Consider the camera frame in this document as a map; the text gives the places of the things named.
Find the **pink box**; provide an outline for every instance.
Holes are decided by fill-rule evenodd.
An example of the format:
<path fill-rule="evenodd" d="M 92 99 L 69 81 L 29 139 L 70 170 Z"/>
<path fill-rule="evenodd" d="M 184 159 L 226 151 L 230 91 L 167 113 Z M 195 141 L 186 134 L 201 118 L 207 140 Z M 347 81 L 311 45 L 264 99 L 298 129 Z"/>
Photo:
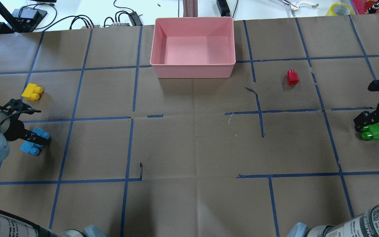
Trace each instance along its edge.
<path fill-rule="evenodd" d="M 231 17 L 156 19 L 150 64 L 158 78 L 229 78 L 235 63 Z"/>

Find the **green toy block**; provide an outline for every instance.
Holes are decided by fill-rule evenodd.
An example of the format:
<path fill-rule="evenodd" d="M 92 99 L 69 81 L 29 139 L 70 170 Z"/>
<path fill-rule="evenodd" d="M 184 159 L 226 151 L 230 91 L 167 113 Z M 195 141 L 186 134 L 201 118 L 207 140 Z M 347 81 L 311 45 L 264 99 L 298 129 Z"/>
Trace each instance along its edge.
<path fill-rule="evenodd" d="M 378 141 L 379 140 L 379 123 L 373 125 L 368 125 L 361 129 L 362 138 L 367 141 Z"/>

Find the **blue toy block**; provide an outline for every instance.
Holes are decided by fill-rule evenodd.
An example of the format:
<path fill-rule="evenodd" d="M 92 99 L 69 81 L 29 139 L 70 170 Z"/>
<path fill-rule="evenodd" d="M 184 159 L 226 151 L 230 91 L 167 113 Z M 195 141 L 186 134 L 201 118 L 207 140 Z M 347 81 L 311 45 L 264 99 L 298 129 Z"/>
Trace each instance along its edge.
<path fill-rule="evenodd" d="M 51 137 L 49 133 L 43 131 L 42 129 L 38 127 L 33 129 L 33 132 L 41 136 L 42 138 L 49 139 Z M 37 156 L 40 154 L 42 147 L 44 147 L 44 145 L 38 145 L 38 144 L 31 143 L 29 141 L 24 141 L 23 145 L 20 147 L 20 150 L 26 152 L 27 154 Z"/>

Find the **tape roll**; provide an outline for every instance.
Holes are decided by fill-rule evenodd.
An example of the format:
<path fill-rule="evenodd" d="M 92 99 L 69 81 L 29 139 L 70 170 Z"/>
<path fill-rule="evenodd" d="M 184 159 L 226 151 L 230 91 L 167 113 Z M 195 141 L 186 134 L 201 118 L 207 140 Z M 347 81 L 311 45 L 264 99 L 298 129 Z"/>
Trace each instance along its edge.
<path fill-rule="evenodd" d="M 355 15 L 355 12 L 351 6 L 345 3 L 334 3 L 331 5 L 326 15 Z"/>

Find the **red mat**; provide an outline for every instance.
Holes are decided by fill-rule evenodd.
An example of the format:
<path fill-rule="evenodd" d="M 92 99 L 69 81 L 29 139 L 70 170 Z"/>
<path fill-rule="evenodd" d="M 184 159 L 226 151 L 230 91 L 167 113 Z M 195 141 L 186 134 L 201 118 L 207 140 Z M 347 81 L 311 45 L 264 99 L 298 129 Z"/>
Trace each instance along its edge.
<path fill-rule="evenodd" d="M 365 14 L 366 10 L 375 4 L 375 2 L 366 0 L 352 0 L 352 2 L 358 14 Z"/>

